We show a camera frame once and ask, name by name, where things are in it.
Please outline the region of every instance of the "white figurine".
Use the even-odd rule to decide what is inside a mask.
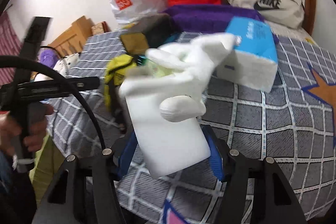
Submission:
[[[216,33],[190,43],[168,43],[148,49],[146,57],[171,71],[154,77],[148,67],[128,70],[119,89],[126,98],[146,166],[153,178],[187,168],[210,156],[196,120],[206,112],[202,92],[213,70],[232,51],[240,37]]]

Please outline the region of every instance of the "purple fabric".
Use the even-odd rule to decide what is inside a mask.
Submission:
[[[41,55],[40,55],[41,64],[46,65],[49,68],[53,69],[57,61],[58,61],[58,56],[53,50],[46,49],[43,52],[41,52]]]
[[[224,32],[234,16],[247,17],[264,22],[265,18],[256,10],[230,5],[194,4],[174,5],[164,13],[169,14],[180,31],[216,33]]]

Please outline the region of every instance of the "pink curtain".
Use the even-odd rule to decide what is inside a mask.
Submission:
[[[7,12],[0,16],[0,55],[19,55],[21,42],[14,32]],[[0,69],[0,86],[13,80],[14,69]]]

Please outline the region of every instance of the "gray checkered blanket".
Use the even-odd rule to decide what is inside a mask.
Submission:
[[[113,57],[124,53],[118,38],[122,31],[90,37],[72,77],[99,76]],[[182,33],[178,42],[188,42],[199,33]],[[207,112],[200,123],[210,124],[231,148],[250,158],[276,159],[291,183],[307,219],[323,215],[336,197],[335,151],[332,110],[303,93],[301,88],[315,79],[308,64],[327,82],[336,82],[336,58],[306,42],[279,37],[279,69],[270,93],[252,90],[212,77],[206,92]],[[82,92],[97,117],[107,145],[119,132],[106,110],[99,90]],[[53,99],[58,111],[50,117],[49,131],[64,156],[79,157],[100,151],[95,129],[78,101],[70,96]],[[204,160],[187,169],[152,179],[137,148],[128,174],[116,183],[120,204],[154,223],[162,220],[167,199],[190,223],[213,223],[225,184],[213,175]],[[249,180],[242,223],[250,222],[253,180]]]

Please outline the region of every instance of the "human hand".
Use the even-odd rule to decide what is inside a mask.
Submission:
[[[46,104],[45,115],[53,114],[54,109],[51,105]],[[33,124],[29,128],[30,135],[24,138],[24,145],[28,147],[28,151],[36,152],[42,148],[43,138],[46,135],[48,120],[46,117],[42,121]],[[14,147],[11,145],[11,139],[21,134],[22,128],[13,117],[6,114],[0,114],[0,150],[7,155],[15,154]]]

